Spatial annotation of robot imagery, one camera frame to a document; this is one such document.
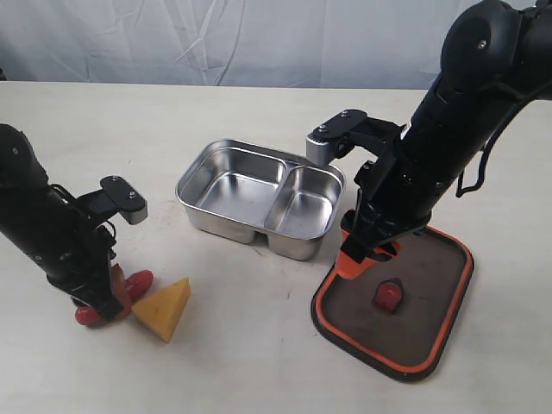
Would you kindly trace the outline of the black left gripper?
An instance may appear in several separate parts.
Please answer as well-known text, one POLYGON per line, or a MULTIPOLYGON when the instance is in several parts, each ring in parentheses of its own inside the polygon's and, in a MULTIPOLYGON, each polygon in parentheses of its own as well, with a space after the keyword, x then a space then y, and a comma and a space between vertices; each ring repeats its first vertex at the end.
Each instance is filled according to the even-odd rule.
POLYGON ((53 256, 47 281, 67 294, 77 309, 93 309, 103 322, 125 319, 132 300, 122 268, 115 258, 116 230, 105 224, 120 210, 114 205, 92 209, 81 203, 61 204, 63 215, 53 222, 60 251, 53 256))

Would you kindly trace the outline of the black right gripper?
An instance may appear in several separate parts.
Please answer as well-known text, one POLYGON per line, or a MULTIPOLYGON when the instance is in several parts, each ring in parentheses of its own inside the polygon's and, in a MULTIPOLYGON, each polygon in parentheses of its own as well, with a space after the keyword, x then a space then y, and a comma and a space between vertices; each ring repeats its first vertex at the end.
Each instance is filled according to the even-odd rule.
POLYGON ((350 135, 340 155, 365 145, 377 155, 362 167, 348 236, 336 257, 336 274, 355 279, 368 268, 395 258, 403 235, 429 222, 432 210, 457 177, 457 134, 443 129, 396 129, 385 134, 350 135))

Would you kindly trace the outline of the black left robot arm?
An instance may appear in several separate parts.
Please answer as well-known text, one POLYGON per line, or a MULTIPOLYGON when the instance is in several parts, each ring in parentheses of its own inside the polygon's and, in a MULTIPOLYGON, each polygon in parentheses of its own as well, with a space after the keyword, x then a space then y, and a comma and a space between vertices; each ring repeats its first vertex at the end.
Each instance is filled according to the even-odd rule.
POLYGON ((115 236, 104 223, 132 209, 120 196, 125 183, 79 198, 48 181, 27 136, 1 126, 1 232, 75 304, 90 306, 106 322, 129 314, 122 277, 111 266, 115 236))

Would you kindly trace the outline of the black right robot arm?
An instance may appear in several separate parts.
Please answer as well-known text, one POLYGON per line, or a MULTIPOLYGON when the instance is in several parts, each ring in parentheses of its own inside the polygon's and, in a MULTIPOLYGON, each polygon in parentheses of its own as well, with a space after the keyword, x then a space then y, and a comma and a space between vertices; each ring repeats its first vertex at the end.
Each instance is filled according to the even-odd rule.
POLYGON ((464 173, 488 162, 496 141, 530 103, 551 97, 551 4, 515 9, 481 1, 463 11, 442 45, 440 72, 409 123, 355 176, 353 216, 336 274, 353 279, 421 231, 442 195, 469 192, 464 173))

